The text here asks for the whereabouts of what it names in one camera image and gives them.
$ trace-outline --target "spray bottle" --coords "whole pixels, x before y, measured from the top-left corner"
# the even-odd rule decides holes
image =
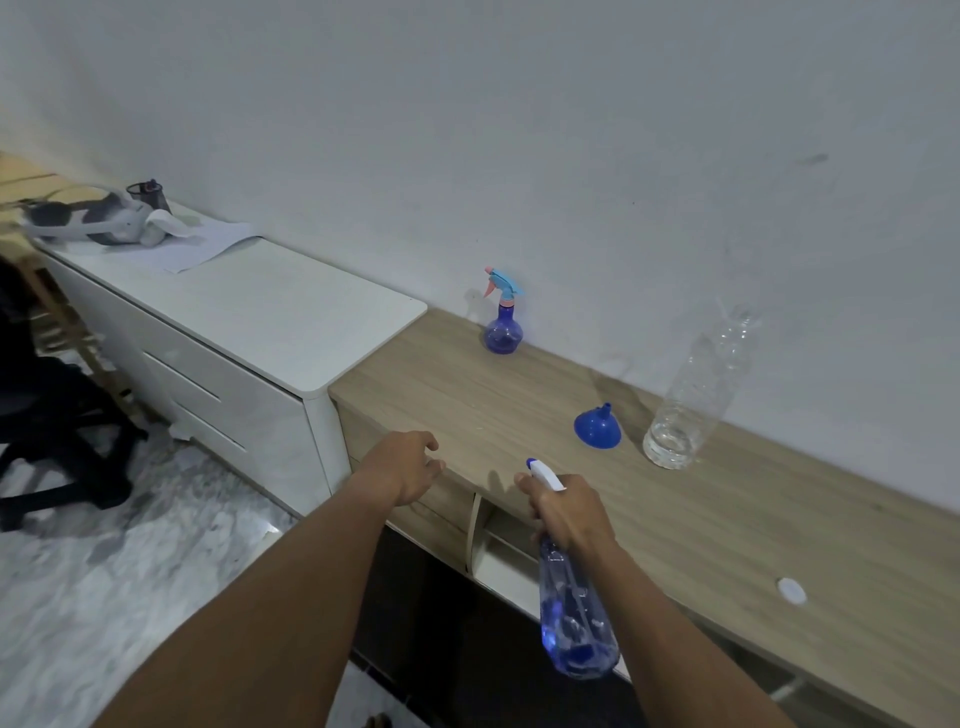
[[[514,321],[514,296],[522,295],[520,287],[495,268],[487,267],[490,284],[487,286],[487,298],[494,288],[500,289],[500,308],[496,319],[490,322],[484,331],[483,341],[493,353],[513,353],[523,339],[523,329]]]
[[[527,468],[550,490],[566,490],[539,460],[530,458]],[[603,677],[620,659],[610,618],[596,590],[549,536],[540,541],[540,639],[553,667],[576,680]]]

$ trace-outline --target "hand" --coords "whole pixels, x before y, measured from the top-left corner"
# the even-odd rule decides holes
[[[440,445],[430,432],[390,432],[368,452],[354,475],[383,489],[392,505],[407,505],[427,492],[446,463],[427,457],[423,449]]]
[[[558,475],[566,490],[547,488],[529,473],[514,475],[514,483],[530,497],[533,516],[543,520],[535,535],[546,531],[564,551],[584,555],[605,542],[616,542],[607,510],[595,490],[581,475]]]

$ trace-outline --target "clear plastic bottle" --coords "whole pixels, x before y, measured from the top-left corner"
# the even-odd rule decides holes
[[[643,438],[655,465],[679,470],[693,462],[750,370],[759,323],[749,306],[739,305],[693,342]]]
[[[577,680],[603,677],[620,660],[596,590],[549,536],[540,541],[540,638],[553,667]]]

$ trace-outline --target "black office chair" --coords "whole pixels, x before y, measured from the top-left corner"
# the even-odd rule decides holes
[[[134,425],[103,389],[78,367],[38,356],[30,331],[29,289],[10,263],[0,260],[0,480],[13,461],[49,459],[74,482],[59,488],[0,498],[0,530],[17,530],[32,511],[91,502],[112,508],[132,491],[125,470],[133,445],[147,433]],[[101,457],[77,432],[119,425],[109,455]]]

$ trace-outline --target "wall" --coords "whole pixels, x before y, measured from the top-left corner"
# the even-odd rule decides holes
[[[655,391],[757,302],[730,419],[960,510],[956,8],[4,0],[0,146],[475,320],[502,267],[531,342]]]

